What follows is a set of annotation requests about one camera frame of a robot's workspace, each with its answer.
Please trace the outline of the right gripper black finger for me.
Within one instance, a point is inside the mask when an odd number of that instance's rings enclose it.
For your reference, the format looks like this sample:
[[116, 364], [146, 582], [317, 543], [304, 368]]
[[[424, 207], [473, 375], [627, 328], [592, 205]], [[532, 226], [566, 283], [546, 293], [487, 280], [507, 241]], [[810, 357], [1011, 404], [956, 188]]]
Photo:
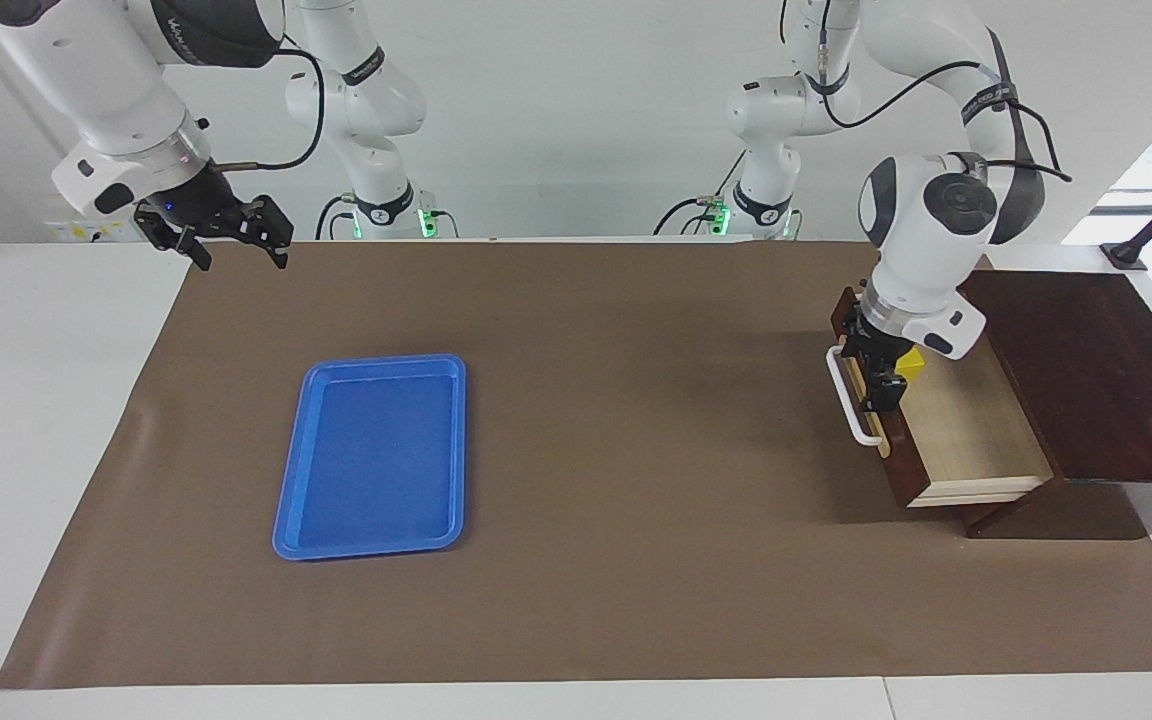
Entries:
[[174, 225], [157, 213], [154, 209], [134, 209], [132, 222], [137, 225], [143, 236], [156, 250], [172, 251], [188, 258], [200, 272], [211, 268], [212, 256], [197, 240], [195, 229], [175, 228]]
[[257, 247], [278, 270], [287, 268], [294, 225], [270, 195], [238, 205], [238, 242]]

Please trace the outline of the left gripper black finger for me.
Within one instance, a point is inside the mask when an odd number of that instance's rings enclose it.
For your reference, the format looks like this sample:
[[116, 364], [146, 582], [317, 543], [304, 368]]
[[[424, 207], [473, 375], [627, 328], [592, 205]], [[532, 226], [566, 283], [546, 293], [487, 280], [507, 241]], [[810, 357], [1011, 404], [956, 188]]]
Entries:
[[867, 373], [867, 414], [893, 414], [899, 410], [908, 381], [896, 370]]

